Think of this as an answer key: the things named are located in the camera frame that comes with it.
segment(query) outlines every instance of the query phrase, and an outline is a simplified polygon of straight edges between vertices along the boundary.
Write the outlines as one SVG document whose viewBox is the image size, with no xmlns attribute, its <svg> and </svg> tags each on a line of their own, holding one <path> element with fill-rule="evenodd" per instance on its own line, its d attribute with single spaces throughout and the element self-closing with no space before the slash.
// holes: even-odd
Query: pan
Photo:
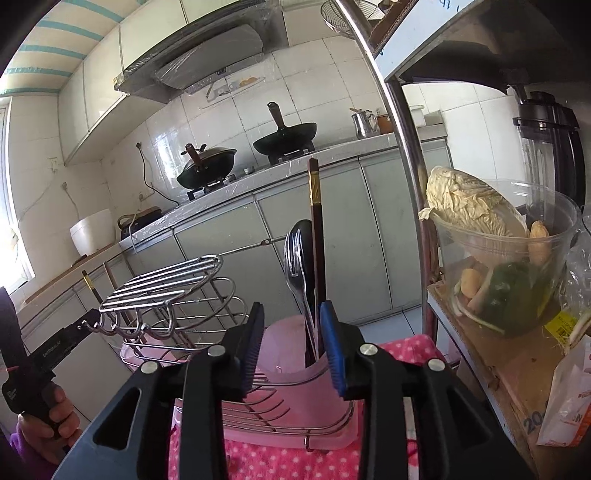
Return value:
<svg viewBox="0 0 591 480">
<path fill-rule="evenodd" d="M 287 153 L 306 148 L 316 136 L 317 126 L 314 123 L 286 127 L 279 105 L 275 102 L 267 104 L 273 120 L 277 124 L 277 132 L 258 139 L 253 143 L 256 151 L 268 157 L 280 157 Z"/>
<path fill-rule="evenodd" d="M 199 190 L 203 187 L 226 177 L 234 167 L 233 148 L 213 147 L 205 150 L 201 145 L 199 151 L 190 143 L 185 146 L 181 155 L 188 154 L 191 160 L 187 162 L 181 174 L 177 177 L 183 187 L 189 190 Z"/>
</svg>

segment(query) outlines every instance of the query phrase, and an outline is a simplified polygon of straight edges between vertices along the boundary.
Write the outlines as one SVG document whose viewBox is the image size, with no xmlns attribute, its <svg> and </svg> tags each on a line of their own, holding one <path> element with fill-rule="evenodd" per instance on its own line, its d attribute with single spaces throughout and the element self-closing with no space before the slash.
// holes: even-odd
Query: stove burner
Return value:
<svg viewBox="0 0 591 480">
<path fill-rule="evenodd" d="M 286 153 L 284 155 L 269 155 L 269 163 L 273 165 L 279 165 L 279 163 L 284 161 L 290 161 L 294 158 L 302 157 L 308 153 L 312 153 L 316 151 L 314 144 L 312 142 L 304 145 L 301 149 L 296 150 L 295 152 Z"/>
<path fill-rule="evenodd" d="M 192 202 L 195 199 L 195 194 L 197 192 L 203 191 L 203 195 L 207 195 L 208 193 L 215 192 L 217 189 L 220 189 L 225 186 L 226 183 L 223 181 L 223 179 L 220 179 L 218 181 L 210 183 L 209 185 L 204 186 L 202 189 L 191 190 L 190 192 L 187 192 L 187 197 L 189 197 L 189 201 Z"/>
</svg>

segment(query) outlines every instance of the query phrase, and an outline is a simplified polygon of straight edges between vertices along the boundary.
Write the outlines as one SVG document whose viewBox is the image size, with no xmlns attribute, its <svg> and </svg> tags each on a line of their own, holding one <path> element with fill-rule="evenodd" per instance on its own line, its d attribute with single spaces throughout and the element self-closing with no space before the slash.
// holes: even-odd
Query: paper bag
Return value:
<svg viewBox="0 0 591 480">
<path fill-rule="evenodd" d="M 552 378 L 538 445 L 577 446 L 591 424 L 591 337 L 564 357 Z"/>
</svg>

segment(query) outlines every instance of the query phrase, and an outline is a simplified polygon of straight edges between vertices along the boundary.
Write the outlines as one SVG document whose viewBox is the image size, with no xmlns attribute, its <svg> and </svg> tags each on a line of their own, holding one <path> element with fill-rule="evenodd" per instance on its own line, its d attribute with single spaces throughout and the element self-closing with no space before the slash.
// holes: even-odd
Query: ceiling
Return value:
<svg viewBox="0 0 591 480">
<path fill-rule="evenodd" d="M 0 77 L 0 96 L 59 93 L 102 38 L 147 0 L 61 0 L 33 28 Z"/>
</svg>

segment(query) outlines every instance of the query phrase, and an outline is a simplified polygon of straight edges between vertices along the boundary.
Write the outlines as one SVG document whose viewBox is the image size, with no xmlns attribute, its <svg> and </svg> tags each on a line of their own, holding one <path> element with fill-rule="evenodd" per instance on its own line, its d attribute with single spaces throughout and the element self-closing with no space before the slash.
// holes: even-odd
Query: hand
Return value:
<svg viewBox="0 0 591 480">
<path fill-rule="evenodd" d="M 74 405 L 66 397 L 65 392 L 57 387 L 54 393 L 57 405 L 49 411 L 49 418 L 56 423 L 61 423 L 58 429 L 61 438 L 54 440 L 53 429 L 47 423 L 31 415 L 20 414 L 18 425 L 27 443 L 45 460 L 58 465 L 63 456 L 63 454 L 58 455 L 59 451 L 66 445 L 72 447 L 82 435 L 82 430 L 79 429 L 80 419 L 74 412 Z"/>
</svg>

